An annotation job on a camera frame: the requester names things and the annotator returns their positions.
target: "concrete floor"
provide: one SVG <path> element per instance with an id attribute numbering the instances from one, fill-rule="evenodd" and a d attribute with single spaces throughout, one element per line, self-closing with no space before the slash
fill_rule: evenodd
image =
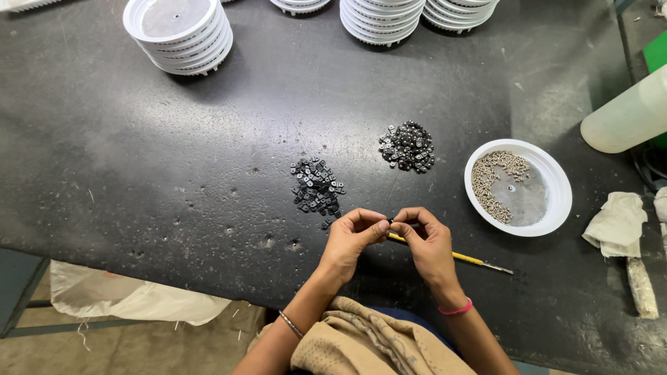
<path id="1" fill-rule="evenodd" d="M 33 300 L 50 299 L 49 273 Z M 202 326 L 156 322 L 0 340 L 3 375 L 230 374 L 264 325 L 265 309 L 233 301 Z M 91 319 L 111 320 L 112 317 Z M 18 327 L 80 323 L 53 308 L 27 309 Z M 567 375 L 517 363 L 523 375 Z"/>

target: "pile of black parts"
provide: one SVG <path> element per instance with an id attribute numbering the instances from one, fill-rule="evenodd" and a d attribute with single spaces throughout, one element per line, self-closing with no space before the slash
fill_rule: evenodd
<path id="1" fill-rule="evenodd" d="M 292 189 L 296 194 L 294 204 L 299 205 L 303 212 L 319 212 L 322 216 L 328 213 L 340 218 L 338 194 L 345 194 L 345 189 L 342 182 L 336 181 L 326 161 L 311 156 L 292 163 L 289 171 L 299 180 L 299 187 Z M 328 228 L 331 222 L 331 218 L 327 218 L 322 223 L 322 229 Z"/>
<path id="2" fill-rule="evenodd" d="M 382 157 L 390 167 L 404 171 L 414 168 L 417 173 L 426 173 L 435 163 L 431 134 L 414 121 L 404 122 L 396 129 L 389 126 L 389 133 L 380 137 Z"/>

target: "plastic bottle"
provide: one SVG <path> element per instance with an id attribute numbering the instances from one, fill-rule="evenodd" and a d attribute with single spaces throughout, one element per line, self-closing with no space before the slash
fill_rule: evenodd
<path id="1" fill-rule="evenodd" d="M 667 65 L 582 121 L 582 137 L 606 153 L 625 151 L 667 131 Z"/>

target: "pile of screws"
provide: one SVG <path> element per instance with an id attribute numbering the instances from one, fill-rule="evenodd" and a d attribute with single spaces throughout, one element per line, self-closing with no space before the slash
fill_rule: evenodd
<path id="1" fill-rule="evenodd" d="M 390 167 L 404 171 L 414 168 L 417 173 L 426 173 L 435 163 L 431 134 L 414 121 L 404 122 L 396 129 L 389 126 L 389 133 L 380 137 L 382 157 Z"/>
<path id="2" fill-rule="evenodd" d="M 292 163 L 289 171 L 299 180 L 299 187 L 292 189 L 296 194 L 294 204 L 298 204 L 303 212 L 319 212 L 322 216 L 328 213 L 340 218 L 338 194 L 345 194 L 344 184 L 336 181 L 326 161 L 311 156 Z M 327 229 L 332 221 L 327 218 L 322 229 Z"/>
<path id="3" fill-rule="evenodd" d="M 509 151 L 495 151 L 486 154 L 482 159 L 475 161 L 472 167 L 470 176 L 472 183 L 472 191 L 477 197 L 477 202 L 482 205 L 484 211 L 499 222 L 509 225 L 512 219 L 512 213 L 507 207 L 502 204 L 491 193 L 491 185 L 500 179 L 494 167 L 501 167 L 508 175 L 512 176 L 515 181 L 521 182 L 524 180 L 524 173 L 530 169 L 528 160 L 526 158 L 515 155 Z"/>

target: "black workbench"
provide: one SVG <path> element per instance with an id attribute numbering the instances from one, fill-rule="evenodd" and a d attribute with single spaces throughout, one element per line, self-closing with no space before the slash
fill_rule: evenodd
<path id="1" fill-rule="evenodd" d="M 290 191 L 289 164 L 319 155 L 346 183 L 344 210 L 425 206 L 455 251 L 516 271 L 457 263 L 512 358 L 667 371 L 667 320 L 639 320 L 623 262 L 580 237 L 609 192 L 644 191 L 624 155 L 594 151 L 578 130 L 630 84 L 607 1 L 501 0 L 470 33 L 422 20 L 386 48 L 355 40 L 336 0 L 310 17 L 237 0 L 224 5 L 234 46 L 207 77 L 154 66 L 124 30 L 124 6 L 64 0 L 0 15 L 0 246 L 279 308 L 327 240 L 322 217 L 299 211 Z M 433 135 L 437 162 L 424 175 L 390 169 L 377 151 L 386 127 L 409 119 Z M 545 149 L 568 174 L 574 202 L 558 231 L 513 237 L 468 201 L 468 156 L 506 137 Z M 648 214 L 644 263 L 665 309 L 666 260 Z M 443 328 L 401 244 L 369 247 L 342 293 Z"/>

